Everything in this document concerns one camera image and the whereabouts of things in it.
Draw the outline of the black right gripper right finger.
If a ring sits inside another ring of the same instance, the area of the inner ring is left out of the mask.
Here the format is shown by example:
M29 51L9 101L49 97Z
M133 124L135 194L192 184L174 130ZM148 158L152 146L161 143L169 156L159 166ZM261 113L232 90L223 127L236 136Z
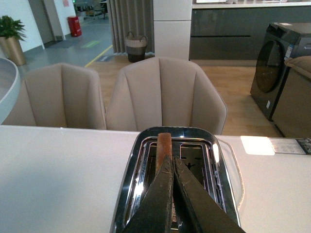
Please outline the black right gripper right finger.
M242 233L211 198L186 165L173 158L173 200L180 233Z

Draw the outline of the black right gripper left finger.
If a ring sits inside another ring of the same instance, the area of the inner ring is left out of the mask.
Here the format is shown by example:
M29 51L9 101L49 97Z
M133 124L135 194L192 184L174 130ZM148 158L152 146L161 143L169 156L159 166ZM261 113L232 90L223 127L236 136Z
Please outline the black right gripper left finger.
M125 226L124 233L169 233L172 224L173 162L165 155L141 205Z

